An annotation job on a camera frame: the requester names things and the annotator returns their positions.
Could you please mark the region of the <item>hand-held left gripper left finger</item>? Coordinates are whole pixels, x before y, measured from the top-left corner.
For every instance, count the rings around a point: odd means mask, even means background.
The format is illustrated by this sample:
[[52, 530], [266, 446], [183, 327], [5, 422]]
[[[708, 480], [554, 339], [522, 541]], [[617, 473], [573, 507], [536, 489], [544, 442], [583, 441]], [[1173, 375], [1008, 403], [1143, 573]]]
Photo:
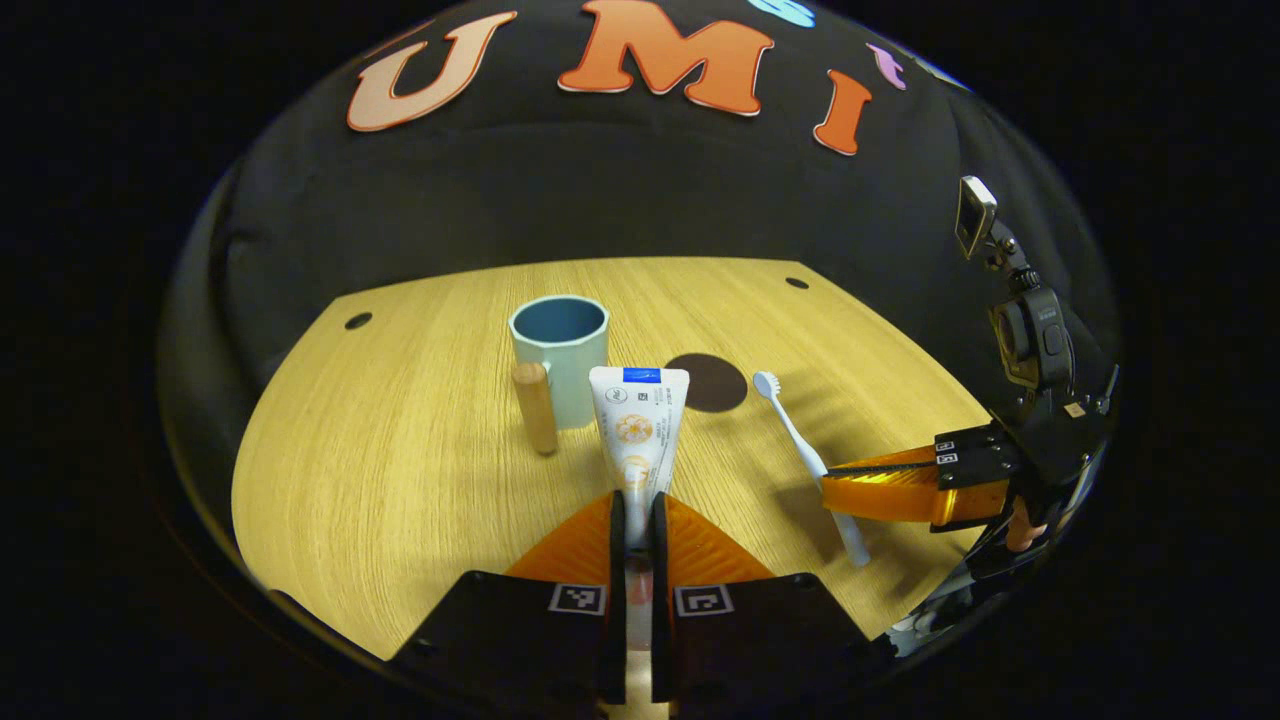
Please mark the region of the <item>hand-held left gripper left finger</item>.
[[463, 571], [390, 666], [468, 706], [623, 703], [623, 524], [604, 495], [507, 571]]

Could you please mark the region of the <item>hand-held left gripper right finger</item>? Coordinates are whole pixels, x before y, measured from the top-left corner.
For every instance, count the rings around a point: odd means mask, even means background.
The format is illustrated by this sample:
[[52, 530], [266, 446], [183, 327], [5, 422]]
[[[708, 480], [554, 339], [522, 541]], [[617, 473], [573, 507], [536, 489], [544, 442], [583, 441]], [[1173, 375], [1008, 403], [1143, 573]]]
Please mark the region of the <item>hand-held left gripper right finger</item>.
[[673, 706], [835, 706], [881, 674], [819, 577], [778, 575], [689, 505], [650, 514], [652, 696]]

